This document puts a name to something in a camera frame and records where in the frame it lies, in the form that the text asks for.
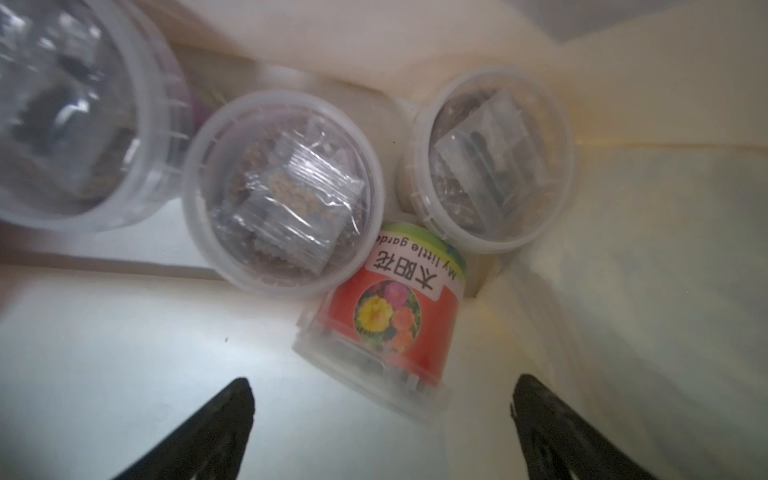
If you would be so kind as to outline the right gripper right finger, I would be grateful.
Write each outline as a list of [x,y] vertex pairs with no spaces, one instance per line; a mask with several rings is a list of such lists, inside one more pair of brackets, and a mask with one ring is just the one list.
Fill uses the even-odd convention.
[[531,374],[519,376],[510,414],[531,479],[654,478]]

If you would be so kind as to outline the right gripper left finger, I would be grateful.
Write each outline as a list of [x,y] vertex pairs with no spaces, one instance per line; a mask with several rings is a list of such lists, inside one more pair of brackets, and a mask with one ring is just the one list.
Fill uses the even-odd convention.
[[235,479],[255,413],[248,380],[237,378],[118,477]]

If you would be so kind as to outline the cream canvas tote bag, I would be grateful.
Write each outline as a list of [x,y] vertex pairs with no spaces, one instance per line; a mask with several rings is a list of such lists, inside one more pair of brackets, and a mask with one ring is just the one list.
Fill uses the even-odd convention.
[[309,303],[216,275],[178,203],[101,234],[3,226],[3,478],[110,479],[245,377],[244,479],[523,479],[524,373],[661,479],[766,477],[765,2],[141,7],[210,90],[344,110],[387,180],[440,86],[518,67],[567,112],[574,187],[547,232],[481,271],[428,426],[296,355]]

